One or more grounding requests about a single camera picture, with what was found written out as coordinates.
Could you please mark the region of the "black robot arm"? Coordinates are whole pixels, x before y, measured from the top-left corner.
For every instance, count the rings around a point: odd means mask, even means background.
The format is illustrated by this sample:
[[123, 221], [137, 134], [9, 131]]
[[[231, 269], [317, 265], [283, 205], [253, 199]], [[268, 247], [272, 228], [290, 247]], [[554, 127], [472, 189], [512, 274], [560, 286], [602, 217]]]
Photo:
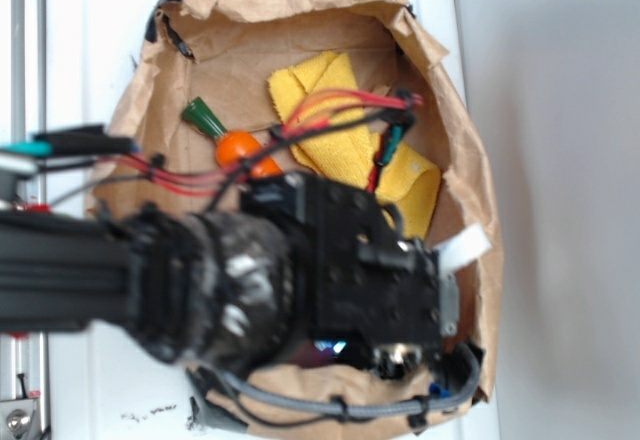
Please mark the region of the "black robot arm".
[[459, 290], [367, 192], [303, 173], [248, 184], [236, 212], [125, 220], [1, 215], [1, 328], [127, 330], [156, 359], [247, 377], [315, 342], [395, 378], [438, 361]]

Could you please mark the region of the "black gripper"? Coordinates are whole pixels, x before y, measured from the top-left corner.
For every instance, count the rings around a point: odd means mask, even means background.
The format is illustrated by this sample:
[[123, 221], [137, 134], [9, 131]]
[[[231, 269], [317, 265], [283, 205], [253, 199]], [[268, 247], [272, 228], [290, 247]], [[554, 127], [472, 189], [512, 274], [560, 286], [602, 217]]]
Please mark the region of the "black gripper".
[[242, 212], [285, 236], [295, 272], [295, 327], [335, 363], [400, 379], [439, 368], [439, 255], [406, 238], [402, 217], [364, 190], [306, 173], [248, 184]]

